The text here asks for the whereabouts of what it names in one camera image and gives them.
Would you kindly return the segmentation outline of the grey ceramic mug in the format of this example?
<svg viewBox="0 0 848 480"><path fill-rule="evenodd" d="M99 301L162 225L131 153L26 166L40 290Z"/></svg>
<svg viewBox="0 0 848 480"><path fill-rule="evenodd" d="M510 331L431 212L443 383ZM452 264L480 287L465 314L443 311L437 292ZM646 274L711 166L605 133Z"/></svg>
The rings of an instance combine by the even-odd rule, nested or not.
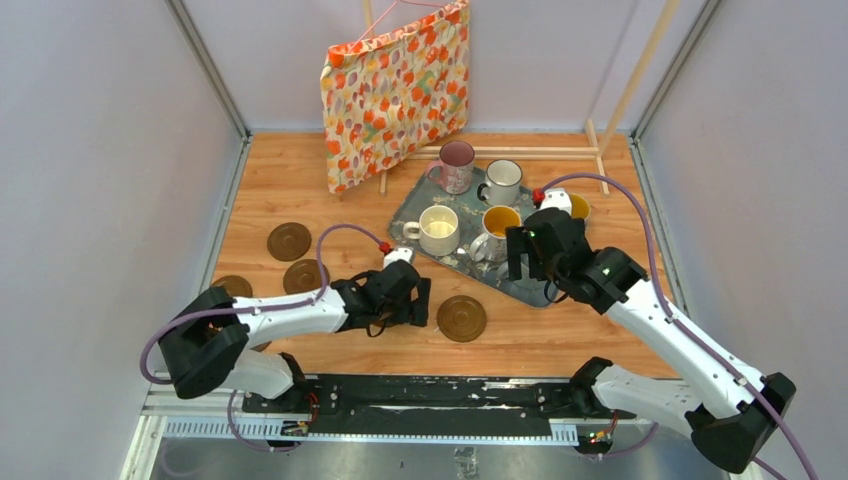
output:
<svg viewBox="0 0 848 480"><path fill-rule="evenodd" d="M542 291L546 284L543 280L537 280L530 276L529 267L526 263L520 263L520 276L517 280L511 280L509 276L509 265L507 262L501 264L495 274L498 288L510 294L518 294L519 291Z"/></svg>

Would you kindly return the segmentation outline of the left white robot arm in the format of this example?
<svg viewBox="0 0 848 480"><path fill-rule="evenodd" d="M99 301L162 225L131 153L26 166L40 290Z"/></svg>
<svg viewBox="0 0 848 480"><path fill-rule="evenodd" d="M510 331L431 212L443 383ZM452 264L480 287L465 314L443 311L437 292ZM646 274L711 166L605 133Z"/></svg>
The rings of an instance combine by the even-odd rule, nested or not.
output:
<svg viewBox="0 0 848 480"><path fill-rule="evenodd" d="M373 335L395 325L424 327L431 281L406 260L386 264L326 289L274 298L233 297L210 287L155 339L180 399L218 388L257 393L283 413L298 411L306 386L288 354L257 352L260 344L314 333L363 329Z"/></svg>

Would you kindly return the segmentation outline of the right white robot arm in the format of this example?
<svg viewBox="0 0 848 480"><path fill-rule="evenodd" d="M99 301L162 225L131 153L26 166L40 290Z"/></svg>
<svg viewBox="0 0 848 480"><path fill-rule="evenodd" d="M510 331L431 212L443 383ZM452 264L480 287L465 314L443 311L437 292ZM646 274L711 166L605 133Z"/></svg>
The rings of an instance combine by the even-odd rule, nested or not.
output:
<svg viewBox="0 0 848 480"><path fill-rule="evenodd" d="M712 340L672 305L647 271L615 247L592 249L585 223L556 207L506 230L509 277L547 280L651 347L682 379L675 387L603 358L573 376L571 403L584 417L624 410L691 439L718 468L743 473L772 436L797 392L786 375L763 374Z"/></svg>

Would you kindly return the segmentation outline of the white floral mug yellow inside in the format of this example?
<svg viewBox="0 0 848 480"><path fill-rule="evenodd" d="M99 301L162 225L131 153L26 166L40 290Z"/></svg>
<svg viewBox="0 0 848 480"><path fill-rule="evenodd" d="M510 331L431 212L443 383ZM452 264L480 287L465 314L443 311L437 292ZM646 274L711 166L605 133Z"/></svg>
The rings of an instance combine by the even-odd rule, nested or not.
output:
<svg viewBox="0 0 848 480"><path fill-rule="evenodd" d="M506 230L520 227L520 213L509 206L493 206L482 217L481 233L472 241L469 254L474 262L504 262L507 259Z"/></svg>

